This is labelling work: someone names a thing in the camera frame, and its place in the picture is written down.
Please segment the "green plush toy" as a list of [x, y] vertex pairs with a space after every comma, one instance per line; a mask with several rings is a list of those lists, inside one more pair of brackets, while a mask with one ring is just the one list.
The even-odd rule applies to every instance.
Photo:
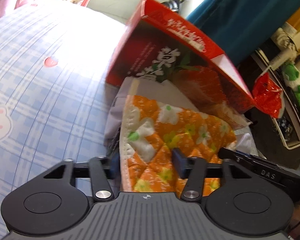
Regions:
[[293, 90], [298, 105], [300, 107], [300, 72], [291, 62], [287, 62], [282, 67], [282, 76], [287, 87]]

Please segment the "red plastic bag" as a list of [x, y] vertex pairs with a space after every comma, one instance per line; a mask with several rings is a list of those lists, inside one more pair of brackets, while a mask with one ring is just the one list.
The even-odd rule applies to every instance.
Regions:
[[253, 87], [254, 104], [264, 114], [279, 119], [285, 111], [283, 90], [269, 76], [268, 72], [260, 75]]

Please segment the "blue plaid bed sheet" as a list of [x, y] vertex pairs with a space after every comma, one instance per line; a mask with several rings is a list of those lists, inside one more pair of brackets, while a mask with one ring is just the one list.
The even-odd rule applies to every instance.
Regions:
[[[105, 155], [117, 94], [105, 77], [125, 30], [60, 0], [36, 0], [0, 18], [0, 206], [64, 159]], [[0, 213], [0, 239], [6, 234]]]

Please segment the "red strawberry cardboard box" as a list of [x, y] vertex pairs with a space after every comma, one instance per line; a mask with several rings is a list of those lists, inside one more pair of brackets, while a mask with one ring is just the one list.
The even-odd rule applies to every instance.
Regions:
[[197, 108], [227, 103], [238, 113], [254, 100], [236, 67], [211, 38], [156, 0], [141, 0], [114, 50], [106, 82], [128, 77], [171, 81]]

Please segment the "orange floral quilted mitt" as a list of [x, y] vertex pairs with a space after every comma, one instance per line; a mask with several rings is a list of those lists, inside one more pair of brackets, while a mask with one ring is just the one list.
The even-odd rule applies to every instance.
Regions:
[[151, 113], [145, 99], [127, 99], [120, 131], [121, 183], [125, 192], [175, 192], [186, 180], [172, 163], [172, 150], [220, 164], [218, 151], [234, 149], [236, 136], [224, 120], [179, 107]]

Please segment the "teal curtain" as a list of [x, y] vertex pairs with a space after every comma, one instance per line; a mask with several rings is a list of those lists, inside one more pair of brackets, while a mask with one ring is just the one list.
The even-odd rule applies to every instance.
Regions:
[[187, 20], [239, 64], [300, 8], [300, 0], [204, 0]]

